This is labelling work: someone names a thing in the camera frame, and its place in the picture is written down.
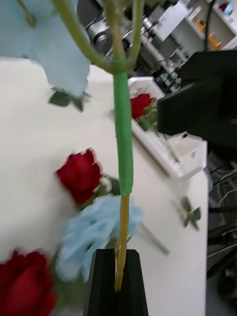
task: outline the black holder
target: black holder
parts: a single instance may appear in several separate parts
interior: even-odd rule
[[[127,250],[121,290],[115,293],[115,251],[93,254],[83,316],[148,316],[140,257]]]

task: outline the blue flower petal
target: blue flower petal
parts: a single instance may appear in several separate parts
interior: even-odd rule
[[[24,0],[36,18],[36,27],[26,22],[15,0],[0,1],[0,55],[37,61],[48,81],[75,96],[87,86],[89,61],[76,46],[49,0]],[[71,0],[76,9],[77,0]]]
[[[72,218],[64,231],[56,270],[62,280],[72,280],[82,274],[88,280],[91,259],[96,249],[104,249],[111,239],[119,237],[120,197],[99,197],[95,203]],[[129,235],[135,233],[142,213],[130,202]]]

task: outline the white container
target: white container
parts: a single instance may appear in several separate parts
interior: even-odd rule
[[[138,94],[149,93],[156,99],[164,96],[152,77],[131,78],[128,84],[131,95],[138,91]],[[135,120],[132,120],[132,132],[163,169],[176,180],[190,179],[206,167],[207,144],[200,137],[184,131],[179,135],[168,136],[166,141],[163,134],[144,131]],[[173,149],[178,160],[170,153],[169,147]]]

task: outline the black cable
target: black cable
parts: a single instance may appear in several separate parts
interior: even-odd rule
[[[208,12],[206,16],[206,27],[205,27],[205,39],[204,39],[204,51],[207,51],[207,45],[208,45],[208,31],[209,31],[209,24],[210,24],[210,17],[211,17],[211,12],[214,7],[216,0],[212,0],[209,3],[208,7]]]

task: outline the green plant stem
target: green plant stem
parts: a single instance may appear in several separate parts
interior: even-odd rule
[[[26,20],[29,23],[29,25],[34,28],[36,26],[36,20],[34,16],[30,13],[30,11],[27,9],[25,4],[22,2],[22,0],[16,0],[16,2],[20,5],[22,10],[25,12]]]
[[[127,72],[130,68],[128,62],[109,61],[106,57],[100,55],[88,42],[84,34],[84,28],[78,20],[78,17],[74,14],[70,7],[68,0],[51,0],[54,7],[58,11],[67,27],[69,33],[74,39],[75,43],[82,51],[82,53],[89,59],[94,65],[104,69],[110,74],[116,74],[120,72]]]
[[[133,68],[141,47],[141,29],[142,29],[142,14],[144,8],[144,0],[134,0],[133,3],[133,44],[128,57],[129,68]]]
[[[113,60],[118,60],[121,63],[125,59],[120,36],[123,18],[122,7],[118,0],[104,0],[104,5],[113,38]],[[119,185],[121,192],[120,235],[118,241],[118,260],[115,280],[115,291],[118,292],[121,289],[123,269],[126,261],[129,196],[133,184],[131,105],[126,72],[114,74],[114,96]]]

